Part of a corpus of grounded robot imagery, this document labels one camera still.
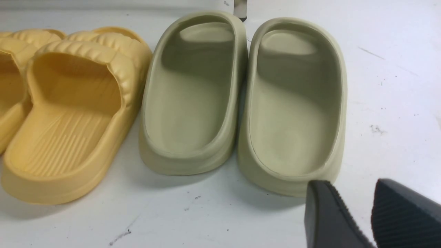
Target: scuff mark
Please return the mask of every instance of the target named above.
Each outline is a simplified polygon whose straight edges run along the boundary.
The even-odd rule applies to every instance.
[[[435,116],[435,118],[437,119],[438,126],[439,126],[440,129],[441,129],[441,117],[439,117],[439,116]]]
[[[370,126],[370,129],[371,129],[371,131],[372,131],[373,134],[375,134],[375,133],[379,133],[380,135],[383,135],[383,134],[387,133],[386,131],[381,130],[379,126],[371,125],[371,126]]]
[[[416,74],[415,72],[413,72],[413,71],[411,71],[411,70],[409,70],[409,69],[406,69],[406,68],[404,68],[404,67],[402,67],[402,66],[399,66],[399,65],[397,65],[397,67],[400,68],[400,69],[402,69],[402,70],[404,70],[404,71],[409,72],[410,74],[412,74],[412,75],[414,75],[414,76],[419,77],[418,74]]]
[[[358,104],[358,105],[361,105],[361,104],[365,104],[364,102],[360,102],[360,101],[349,101],[350,103],[355,103],[355,104]]]
[[[373,53],[373,52],[371,52],[371,51],[369,51],[369,50],[366,50],[366,49],[364,49],[363,47],[359,47],[359,46],[357,46],[357,48],[360,49],[360,50],[362,50],[362,51],[364,51],[364,52],[367,52],[367,53],[370,54],[370,55],[374,55],[375,57],[377,57],[377,58],[379,58],[379,59],[386,60],[385,58],[383,58],[383,57],[381,57],[381,56],[379,56],[379,55],[377,55],[377,54],[375,54],[375,53]]]
[[[130,231],[130,229],[127,229],[126,232],[124,232],[124,233],[118,235],[118,237],[116,237],[116,239],[114,239],[112,242],[110,242],[110,243],[109,243],[109,246],[114,245],[119,239],[121,239],[121,238],[124,237],[124,236],[129,235],[130,233],[132,233],[132,232]]]

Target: inner sole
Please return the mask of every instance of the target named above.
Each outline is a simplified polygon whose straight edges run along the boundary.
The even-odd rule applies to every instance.
[[[33,73],[44,101],[32,109],[11,153],[15,167],[40,177],[76,169],[120,108],[105,65],[64,54],[38,58]]]
[[[0,119],[24,98],[24,85],[20,71],[12,56],[0,52]]]
[[[198,24],[170,38],[146,105],[148,135],[158,148],[185,153],[215,138],[228,105],[233,49],[224,23]]]
[[[258,48],[250,132],[270,170],[299,176],[323,166],[336,136],[340,82],[329,48],[294,30],[273,30]]]

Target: dirt spot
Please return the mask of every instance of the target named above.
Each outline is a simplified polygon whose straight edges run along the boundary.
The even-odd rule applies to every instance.
[[[380,129],[380,127],[377,126],[377,125],[376,126],[371,125],[370,129],[371,129],[373,134],[379,133],[380,135],[383,135],[383,134],[387,133],[386,130]]]

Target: textured strap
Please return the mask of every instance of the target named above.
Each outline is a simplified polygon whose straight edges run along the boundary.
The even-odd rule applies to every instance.
[[[121,105],[130,106],[143,88],[151,60],[149,47],[137,39],[121,33],[98,33],[80,31],[52,42],[39,49],[32,63],[49,53],[62,53],[104,64],[115,77],[120,93]],[[39,94],[35,80],[28,77],[31,96]]]

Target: yellow slide sandal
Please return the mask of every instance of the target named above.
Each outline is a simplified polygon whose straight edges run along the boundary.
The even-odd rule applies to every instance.
[[[92,190],[138,114],[151,57],[137,34],[117,27],[38,50],[25,72],[34,107],[6,150],[5,191],[59,204]]]
[[[43,29],[0,32],[0,154],[32,108],[22,76],[27,62],[40,47],[65,36]]]

